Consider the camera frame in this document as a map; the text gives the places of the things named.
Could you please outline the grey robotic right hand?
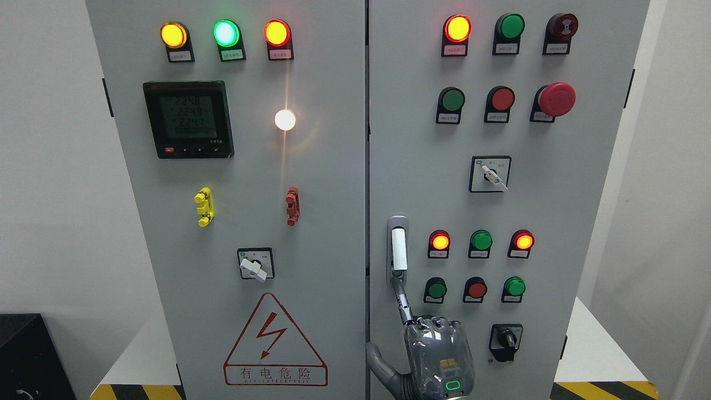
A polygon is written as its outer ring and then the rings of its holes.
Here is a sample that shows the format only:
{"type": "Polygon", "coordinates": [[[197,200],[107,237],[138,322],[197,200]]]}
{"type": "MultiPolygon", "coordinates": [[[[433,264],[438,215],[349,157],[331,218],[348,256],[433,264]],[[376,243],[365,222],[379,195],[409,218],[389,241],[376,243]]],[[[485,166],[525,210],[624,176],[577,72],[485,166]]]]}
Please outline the grey robotic right hand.
{"type": "Polygon", "coordinates": [[[474,368],[467,334],[459,321],[414,316],[399,278],[391,285],[398,300],[403,339],[411,367],[399,374],[373,342],[365,345],[368,367],[395,399],[469,399],[474,368]]]}

